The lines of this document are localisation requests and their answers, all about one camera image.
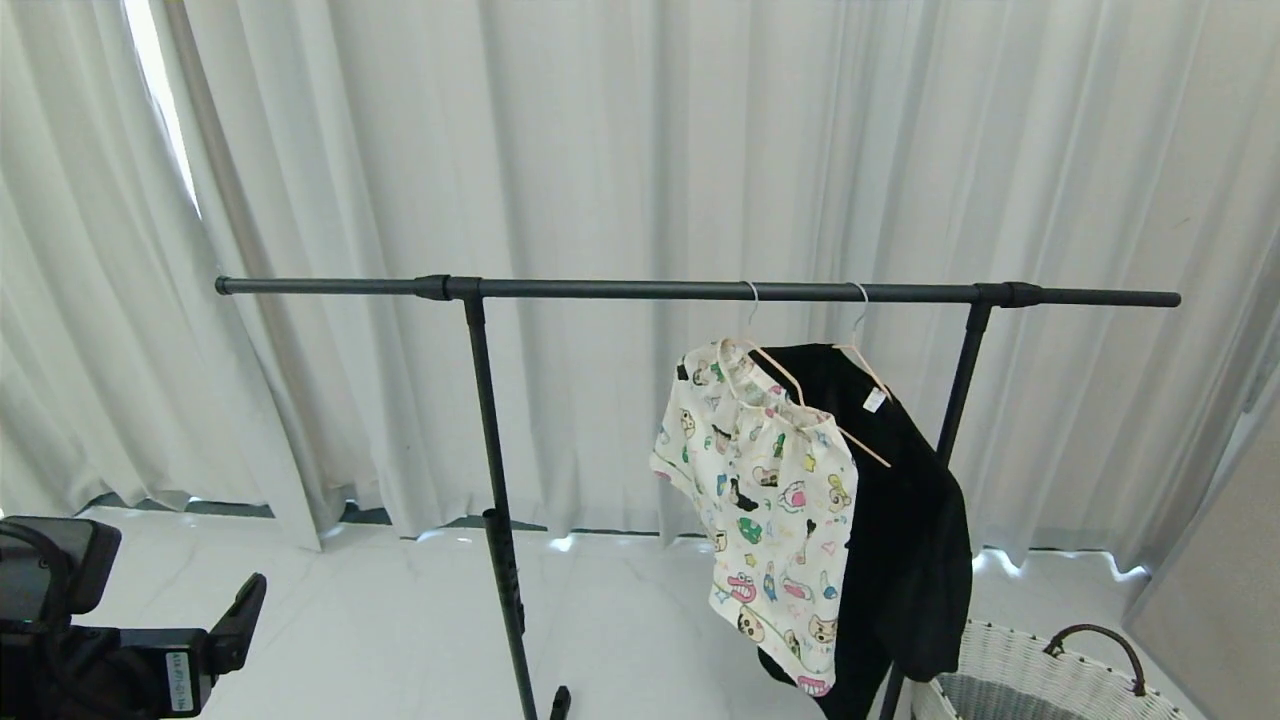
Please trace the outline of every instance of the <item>white floor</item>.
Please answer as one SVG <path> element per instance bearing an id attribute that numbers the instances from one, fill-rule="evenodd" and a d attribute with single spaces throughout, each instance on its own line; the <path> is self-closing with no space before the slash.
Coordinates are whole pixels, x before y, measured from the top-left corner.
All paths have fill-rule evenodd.
<path id="1" fill-rule="evenodd" d="M 250 573 L 266 606 L 244 670 L 202 717 L 516 719 L 507 641 L 481 530 L 402 541 L 343 525 L 324 553 L 288 547 L 271 520 L 93 509 L 124 543 L 102 603 L 81 624 L 211 626 Z M 754 646 L 707 605 L 705 542 L 517 533 L 525 646 L 547 716 L 559 684 L 573 720 L 822 717 L 769 679 Z M 1020 573 L 975 564 L 972 615 L 1036 634 L 1073 623 L 1119 629 L 1146 577 L 1098 553 L 1037 553 Z M 1070 647 L 1123 667 L 1102 638 Z M 1201 717 L 1153 662 L 1149 684 Z"/>

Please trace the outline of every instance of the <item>black metal clothes rack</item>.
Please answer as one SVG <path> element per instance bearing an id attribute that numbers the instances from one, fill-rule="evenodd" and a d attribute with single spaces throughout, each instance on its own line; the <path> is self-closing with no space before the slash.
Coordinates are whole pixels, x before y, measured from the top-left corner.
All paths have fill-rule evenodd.
<path id="1" fill-rule="evenodd" d="M 507 480 L 498 438 L 498 409 L 494 401 L 493 374 L 489 365 L 489 341 L 485 336 L 484 299 L 486 297 L 573 297 L 613 300 L 755 300 L 758 302 L 945 302 L 969 306 L 964 342 L 956 364 L 951 397 L 942 419 L 937 454 L 943 464 L 951 459 L 960 415 L 964 411 L 973 369 L 983 332 L 995 307 L 1030 307 L 1033 305 L 1102 305 L 1132 307 L 1176 307 L 1176 292 L 1125 290 L 1046 288 L 1030 283 L 975 284 L 863 284 L 852 283 L 746 283 L 746 282 L 684 282 L 684 281 L 570 281 L 570 279 L 488 279 L 477 277 L 425 275 L 413 279 L 237 279 L 220 277 L 214 287 L 220 295 L 236 293 L 306 293 L 306 295 L 413 295 L 426 300 L 461 300 L 471 334 L 476 389 L 480 400 L 480 421 L 484 425 L 485 455 L 489 460 L 489 482 L 493 509 L 484 512 L 485 538 L 498 584 L 498 600 L 507 629 L 511 662 L 520 689 L 525 720 L 538 720 L 529 661 L 525 656 L 525 606 L 520 597 L 515 541 L 511 534 L 511 511 L 507 503 Z M 902 691 L 902 671 L 895 665 L 890 671 L 881 720 L 891 720 Z M 570 708 L 570 691 L 561 685 L 552 703 L 550 720 L 564 720 Z"/>

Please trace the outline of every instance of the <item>basket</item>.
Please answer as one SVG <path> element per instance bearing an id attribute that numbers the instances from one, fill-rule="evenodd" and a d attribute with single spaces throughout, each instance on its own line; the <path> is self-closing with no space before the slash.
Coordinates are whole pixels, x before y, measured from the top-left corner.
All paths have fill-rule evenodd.
<path id="1" fill-rule="evenodd" d="M 1134 676 L 1068 651 L 1071 634 L 1092 630 L 1120 643 Z M 1185 720 L 1147 688 L 1133 646 L 1115 630 L 1071 625 L 1046 643 L 991 623 L 965 625 L 960 669 L 915 685 L 915 720 Z"/>

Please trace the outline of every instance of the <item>clothes hanger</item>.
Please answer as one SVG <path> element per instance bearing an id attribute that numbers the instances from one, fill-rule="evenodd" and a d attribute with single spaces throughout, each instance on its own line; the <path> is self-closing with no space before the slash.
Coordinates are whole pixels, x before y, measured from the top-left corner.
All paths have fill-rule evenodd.
<path id="1" fill-rule="evenodd" d="M 751 320 L 755 319 L 755 311 L 759 310 L 759 307 L 760 307 L 760 292 L 758 290 L 755 290 L 755 283 L 753 283 L 751 281 L 742 281 L 742 282 L 745 282 L 748 284 L 748 287 L 751 288 L 751 293 L 755 296 L 755 305 L 751 306 L 751 313 L 746 316 L 746 327 L 750 328 L 751 327 Z M 867 291 L 864 290 L 863 291 L 863 296 L 865 296 L 865 295 L 867 295 Z M 792 375 L 790 372 L 787 372 L 787 369 L 783 368 L 781 363 L 778 363 L 777 360 L 774 360 L 772 355 L 769 355 L 768 352 L 765 352 L 764 348 L 760 347 L 759 345 L 756 345 L 755 342 L 753 342 L 750 340 L 744 340 L 742 342 L 748 347 L 750 347 L 751 350 L 759 352 L 760 357 L 764 357 L 765 360 L 768 360 L 771 365 L 773 365 L 774 368 L 777 368 L 777 370 L 780 373 L 782 373 L 782 377 L 785 377 L 787 380 L 791 382 L 791 387 L 796 388 L 796 404 L 797 405 L 800 405 L 801 407 L 805 407 L 808 410 L 814 410 L 817 413 L 820 413 L 820 410 L 818 410 L 817 407 L 809 407 L 808 405 L 805 405 L 805 402 L 804 402 L 804 388 L 800 387 L 800 382 L 796 380 L 795 375 Z M 892 465 L 890 465 L 887 460 L 884 460 L 883 457 L 881 457 L 874 450 L 867 447 L 863 443 L 863 441 L 860 441 L 860 439 L 855 438 L 854 436 L 849 434 L 849 432 L 845 430 L 845 428 L 841 428 L 840 425 L 836 425 L 836 429 L 840 430 L 840 433 L 842 436 L 845 436 L 846 438 L 849 438 L 850 442 L 852 442 L 858 447 L 863 448 L 863 451 L 867 452 L 867 455 L 870 455 L 872 457 L 874 457 L 876 460 L 878 460 L 881 465 L 883 465 L 886 468 L 892 468 Z"/>
<path id="2" fill-rule="evenodd" d="M 835 347 L 837 350 L 852 350 L 854 355 L 858 356 L 858 360 L 861 361 L 863 368 L 867 368 L 867 374 L 869 374 L 872 377 L 872 380 L 876 382 L 876 387 L 878 387 L 881 389 L 881 392 L 884 393 L 884 397 L 888 398 L 890 402 L 892 402 L 893 401 L 893 393 L 888 391 L 888 386 L 884 384 L 884 380 L 881 380 L 879 375 L 876 374 L 876 368 L 872 368 L 872 364 L 867 361 L 867 357 L 863 356 L 863 352 L 860 350 L 858 350 L 858 325 L 863 324 L 863 318 L 867 316 L 867 306 L 870 305 L 872 300 L 870 300 L 870 297 L 867 296 L 867 288 L 863 287 L 861 283 L 851 282 L 849 284 L 851 284 L 851 286 L 856 287 L 858 290 L 863 291 L 863 311 L 858 315 L 858 319 L 854 320 L 854 332 L 850 336 L 849 343 L 847 345 L 835 345 L 832 347 Z"/>

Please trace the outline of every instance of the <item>black jacket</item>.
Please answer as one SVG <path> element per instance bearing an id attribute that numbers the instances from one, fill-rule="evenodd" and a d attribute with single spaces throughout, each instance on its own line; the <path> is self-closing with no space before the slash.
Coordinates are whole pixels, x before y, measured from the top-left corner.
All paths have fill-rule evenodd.
<path id="1" fill-rule="evenodd" d="M 765 351 L 800 383 L 805 404 L 835 415 L 892 465 L 884 468 L 847 443 L 858 493 L 840 601 L 836 685 L 817 698 L 827 717 L 865 717 L 890 661 L 916 682 L 956 670 L 973 587 L 964 496 L 896 400 L 874 413 L 863 407 L 876 382 L 844 352 L 829 345 Z M 751 355 L 799 398 L 782 373 Z M 760 662 L 790 683 L 763 652 Z"/>

